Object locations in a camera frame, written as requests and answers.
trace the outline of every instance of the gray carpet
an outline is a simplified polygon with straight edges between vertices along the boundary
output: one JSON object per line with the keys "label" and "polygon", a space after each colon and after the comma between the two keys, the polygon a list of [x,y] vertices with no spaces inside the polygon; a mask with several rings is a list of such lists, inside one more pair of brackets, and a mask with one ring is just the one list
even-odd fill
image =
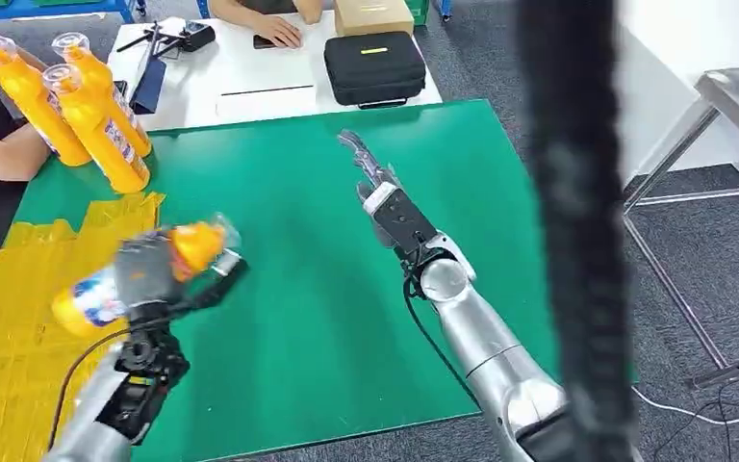
{"label": "gray carpet", "polygon": [[[149,0],[149,18],[169,15],[197,17],[192,0]],[[506,0],[455,0],[454,16],[442,24],[432,9],[427,27],[420,28],[420,47],[445,100],[488,98],[521,156],[524,128],[519,116],[522,81],[518,71],[514,7]],[[81,30],[95,53],[106,58],[118,15],[104,19],[0,21],[0,33],[48,62],[57,57],[48,43],[57,33]],[[659,193],[699,191],[739,186],[732,167],[702,168],[672,174]],[[712,202],[650,206],[633,218],[685,296],[705,320],[728,360],[739,359],[739,197]],[[634,347],[640,390],[663,403],[698,409],[717,397],[717,388],[691,392],[683,381],[713,365],[686,323],[664,293],[638,250],[627,244],[633,270],[631,304],[635,324]],[[725,401],[739,403],[739,383],[724,392]],[[739,417],[739,409],[725,407]],[[717,409],[706,412],[720,418]],[[639,403],[640,450],[646,460],[688,417]],[[739,461],[739,424],[729,428],[732,459]],[[726,460],[722,426],[693,422],[658,454],[658,460]],[[435,423],[417,428],[296,449],[254,458],[267,461],[495,461],[491,434],[479,418]]]}

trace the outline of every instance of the yellow label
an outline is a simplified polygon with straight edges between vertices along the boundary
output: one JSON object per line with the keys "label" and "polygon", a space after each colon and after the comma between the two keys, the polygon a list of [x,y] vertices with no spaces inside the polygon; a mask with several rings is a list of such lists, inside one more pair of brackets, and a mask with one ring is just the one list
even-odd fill
{"label": "yellow label", "polygon": [[129,383],[134,385],[149,385],[151,384],[151,379],[145,377],[136,377],[132,375],[131,377],[129,377]]}
{"label": "yellow label", "polygon": [[368,48],[366,50],[361,50],[361,54],[362,55],[373,55],[375,53],[386,53],[388,51],[390,51],[390,49],[384,46],[382,48]]}

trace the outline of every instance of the white table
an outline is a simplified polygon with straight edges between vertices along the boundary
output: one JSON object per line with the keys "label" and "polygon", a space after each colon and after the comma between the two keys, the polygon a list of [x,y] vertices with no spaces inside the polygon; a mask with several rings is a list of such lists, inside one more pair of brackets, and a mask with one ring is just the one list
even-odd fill
{"label": "white table", "polygon": [[[622,174],[647,173],[707,105],[695,84],[708,70],[739,67],[739,0],[622,0],[617,89],[622,103]],[[733,164],[739,130],[718,117],[675,169]]]}
{"label": "white table", "polygon": [[[220,19],[200,20],[214,28],[216,41],[176,59],[163,59],[166,77],[160,101],[155,114],[140,116],[143,127],[204,127],[358,110],[336,102],[324,67],[324,43],[336,36],[333,12],[323,12],[321,21],[313,25],[304,24],[298,14],[281,16],[302,31],[301,48],[255,50],[250,30]],[[181,27],[176,18],[160,24],[164,29]],[[134,80],[146,44],[120,53],[115,50],[150,26],[120,27],[108,59],[115,80]],[[425,89],[407,105],[442,101],[427,69]]]}

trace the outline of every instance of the robotic hand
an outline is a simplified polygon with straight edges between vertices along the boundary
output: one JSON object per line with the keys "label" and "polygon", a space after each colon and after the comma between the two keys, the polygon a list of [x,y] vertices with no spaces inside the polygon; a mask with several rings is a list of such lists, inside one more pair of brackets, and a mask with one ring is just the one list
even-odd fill
{"label": "robotic hand", "polygon": [[369,178],[357,193],[381,243],[401,261],[415,295],[429,300],[460,361],[504,461],[573,460],[565,395],[475,289],[460,247],[436,229],[353,132],[339,141]]}
{"label": "robotic hand", "polygon": [[245,268],[239,254],[225,249],[214,266],[221,277],[199,295],[185,298],[183,283],[174,277],[167,230],[125,242],[116,254],[114,271],[117,298],[127,307],[129,328],[115,336],[128,333],[129,338],[113,345],[99,363],[75,400],[72,419],[57,441],[53,432],[42,460],[130,460],[131,446],[142,443],[166,395],[190,367],[170,332],[170,322],[218,304]]}

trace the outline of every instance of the metal table leg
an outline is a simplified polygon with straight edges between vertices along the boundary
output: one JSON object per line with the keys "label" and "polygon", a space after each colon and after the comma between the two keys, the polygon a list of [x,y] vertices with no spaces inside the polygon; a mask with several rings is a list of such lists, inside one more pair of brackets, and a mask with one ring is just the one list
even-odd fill
{"label": "metal table leg", "polygon": [[693,377],[690,382],[695,388],[706,388],[719,383],[731,382],[739,379],[739,361],[719,369],[714,372],[706,373],[698,377]]}
{"label": "metal table leg", "polygon": [[703,325],[696,316],[696,313],[690,307],[689,303],[687,303],[687,300],[684,299],[684,296],[681,294],[681,292],[678,291],[678,288],[675,286],[673,279],[670,279],[670,276],[667,274],[666,271],[664,271],[664,267],[661,266],[658,258],[656,258],[655,254],[652,252],[652,250],[642,237],[641,233],[639,233],[639,230],[636,229],[636,226],[633,224],[633,221],[631,221],[629,217],[624,217],[624,228],[627,229],[630,237],[633,238],[633,241],[635,241],[635,243],[639,246],[642,254],[645,256],[648,263],[650,263],[652,270],[658,277],[658,280],[661,281],[661,284],[667,290],[667,294],[675,302],[675,306],[678,307],[678,311],[681,312],[681,316],[683,316],[687,323],[690,325],[690,328],[699,338],[701,346],[712,358],[712,362],[715,363],[715,365],[719,369],[728,366],[726,358],[724,358],[724,355],[721,354],[721,352],[718,350],[718,347],[715,346],[715,343],[712,341],[712,338],[709,336],[709,334],[706,333],[706,330],[704,330]]}
{"label": "metal table leg", "polygon": [[667,153],[667,155],[658,163],[658,165],[652,170],[650,175],[642,181],[638,188],[627,194],[624,202],[624,228],[630,235],[630,238],[639,246],[645,259],[650,263],[653,271],[655,272],[658,280],[661,281],[667,294],[675,303],[681,316],[687,321],[690,329],[696,334],[701,342],[701,346],[706,350],[707,354],[712,358],[712,361],[718,367],[717,371],[706,373],[704,375],[693,377],[690,380],[690,385],[695,388],[705,388],[711,385],[724,383],[732,380],[739,379],[739,361],[733,364],[729,364],[726,361],[724,355],[715,346],[712,338],[703,328],[703,325],[699,321],[693,309],[690,307],[687,300],[675,286],[675,283],[664,270],[658,258],[653,253],[650,246],[647,244],[645,239],[642,237],[639,230],[633,224],[633,221],[627,214],[634,206],[651,205],[651,204],[666,204],[674,202],[684,202],[690,200],[702,200],[716,197],[730,197],[739,195],[739,188],[731,190],[721,190],[714,192],[691,192],[687,194],[674,194],[660,197],[649,197],[644,198],[647,193],[650,192],[664,177],[664,174],[670,169],[670,167],[678,161],[678,159],[687,151],[695,140],[703,133],[704,130],[715,120],[719,115],[719,112],[714,107],[710,106],[704,111],[696,122],[690,126],[690,129],[678,140],[673,149]]}
{"label": "metal table leg", "polygon": [[636,202],[639,201],[642,197],[644,197],[647,193],[650,192],[650,190],[658,184],[659,181],[661,181],[662,177],[665,173],[667,173],[667,170],[670,169],[670,167],[675,164],[678,159],[681,158],[681,156],[684,155],[685,152],[687,152],[687,149],[695,142],[699,136],[706,130],[707,127],[712,123],[713,120],[715,120],[719,115],[719,112],[717,109],[715,109],[712,106],[709,106],[706,111],[701,114],[701,116],[696,120],[696,123],[694,123],[692,126],[690,126],[689,130],[687,130],[687,133],[682,136],[678,142],[675,144],[673,149],[670,150],[670,152],[667,153],[666,156],[664,156],[664,159],[662,159],[657,166],[650,172],[650,175],[648,175],[647,178],[642,181],[642,184],[639,185],[638,188],[636,188],[633,192],[627,195],[626,199],[624,200],[624,214],[627,215],[628,212],[630,212],[630,209],[633,208],[634,205],[636,205]]}

